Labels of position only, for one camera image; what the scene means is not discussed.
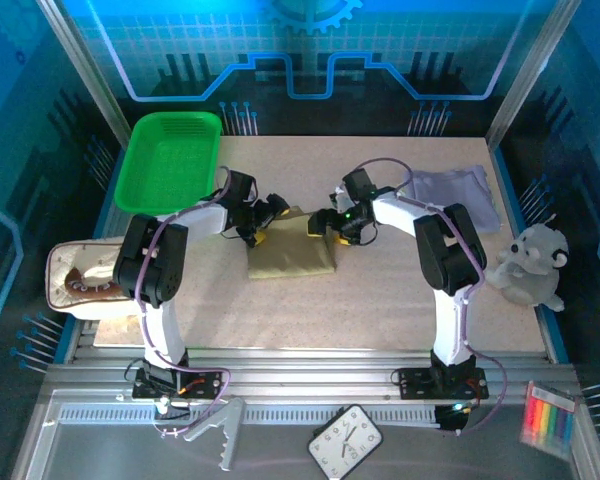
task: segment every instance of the green plastic tray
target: green plastic tray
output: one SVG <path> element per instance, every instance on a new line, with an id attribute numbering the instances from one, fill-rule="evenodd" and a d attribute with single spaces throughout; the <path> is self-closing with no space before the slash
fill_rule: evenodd
<path id="1" fill-rule="evenodd" d="M 141 118 L 116 184 L 118 207 L 162 215 L 209 195 L 221 130 L 220 119 L 206 112 L 161 112 Z"/>

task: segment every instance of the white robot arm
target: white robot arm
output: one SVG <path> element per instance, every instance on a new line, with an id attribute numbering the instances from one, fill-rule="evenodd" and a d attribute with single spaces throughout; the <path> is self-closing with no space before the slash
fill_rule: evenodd
<path id="1" fill-rule="evenodd" d="M 454 234 L 440 216 L 451 221 L 453 230 L 462 236 L 479 267 L 484 269 L 486 256 L 467 210 L 458 204 L 447 208 L 426 205 L 401 196 L 391 187 L 378 189 L 361 168 L 345 176 L 343 182 L 331 195 L 335 208 L 316 212 L 309 221 L 308 234 L 323 235 L 329 226 L 340 235 L 340 243 L 360 245 L 361 231 L 366 225 L 393 226 L 416 239 L 422 273 L 433 288 L 436 339 L 431 351 L 432 366 L 428 374 L 415 372 L 411 377 L 406 376 L 416 383 L 410 390 L 426 390 L 420 388 L 423 375 L 427 377 L 423 385 L 427 382 L 436 385 L 426 398 L 461 399 L 467 383 L 486 385 L 484 372 L 476 368 L 475 356 L 466 339 L 470 314 L 467 293 L 478 282 L 479 275 L 461 245 L 448 245 Z M 407 387 L 401 392 L 403 398 L 418 398 L 410 397 Z"/>
<path id="2" fill-rule="evenodd" d="M 415 238 L 414 222 L 422 217 L 431 216 L 431 210 L 413 203 L 406 203 L 395 192 L 387 192 L 372 202 L 373 214 L 377 223 L 391 225 Z M 433 353 L 445 365 L 457 365 L 471 357 L 471 353 L 462 341 L 463 319 L 461 304 L 466 291 L 471 288 L 459 288 L 454 295 L 443 290 L 433 290 L 436 304 L 436 339 Z"/>
<path id="3" fill-rule="evenodd" d="M 140 298 L 146 310 L 146 318 L 142 321 L 145 370 L 150 369 L 155 376 L 163 377 L 164 382 L 178 382 L 179 376 L 172 375 L 169 370 L 174 365 L 185 365 L 187 360 L 174 301 L 182 280 L 187 248 L 234 227 L 247 245 L 254 247 L 264 239 L 262 230 L 289 209 L 276 194 L 267 196 L 266 202 L 253 198 L 255 179 L 249 175 L 231 171 L 229 182 L 221 197 L 212 195 L 203 199 L 198 206 L 204 208 L 191 208 L 175 219 L 167 215 L 157 218 L 134 216 L 114 267 L 114 283 L 122 288 L 124 295 L 135 298 L 136 284 L 150 243 L 156 231 L 163 228 L 143 275 Z M 214 197 L 216 203 L 210 203 Z"/>

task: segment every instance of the analog clock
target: analog clock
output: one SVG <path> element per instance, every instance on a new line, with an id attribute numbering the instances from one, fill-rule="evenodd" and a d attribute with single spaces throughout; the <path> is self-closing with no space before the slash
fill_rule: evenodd
<path id="1" fill-rule="evenodd" d="M 327 478 L 345 478 L 382 443 L 382 433 L 359 405 L 338 412 L 309 442 L 309 453 Z"/>

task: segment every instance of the black mounting plate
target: black mounting plate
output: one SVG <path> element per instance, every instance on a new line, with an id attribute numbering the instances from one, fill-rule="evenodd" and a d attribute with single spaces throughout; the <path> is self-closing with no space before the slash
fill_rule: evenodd
<path id="1" fill-rule="evenodd" d="M 175 372 L 176 383 L 165 388 L 165 384 L 156 384 L 150 378 L 147 378 L 144 368 L 139 368 L 136 371 L 136 378 L 133 384 L 133 393 L 131 394 L 134 399 L 159 399 L 165 395 L 165 391 L 169 390 L 169 397 L 171 400 L 182 399 L 197 399 L 204 398 L 213 400 L 218 396 L 222 389 L 222 373 L 221 372 L 209 372 L 209 373 L 184 373 Z M 201 382 L 193 385 L 189 390 L 183 394 L 178 394 L 177 389 L 185 387 L 192 382 Z"/>
<path id="2" fill-rule="evenodd" d="M 463 383 L 453 390 L 440 390 L 429 368 L 400 368 L 394 372 L 393 377 L 392 381 L 400 388 L 402 400 L 473 400 L 478 397 L 468 383 Z M 478 387 L 480 400 L 489 398 L 487 380 L 482 368 L 476 368 L 470 380 Z"/>

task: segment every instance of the plush mouse toy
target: plush mouse toy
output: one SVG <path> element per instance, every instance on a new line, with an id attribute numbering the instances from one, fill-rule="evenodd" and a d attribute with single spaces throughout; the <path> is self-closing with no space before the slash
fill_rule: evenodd
<path id="1" fill-rule="evenodd" d="M 534 307 L 543 303 L 561 312 L 564 302 L 555 291 L 560 280 L 558 270 L 566 265 L 568 256 L 564 235 L 539 223 L 527 228 L 498 254 L 500 266 L 488 269 L 486 280 L 512 303 Z"/>

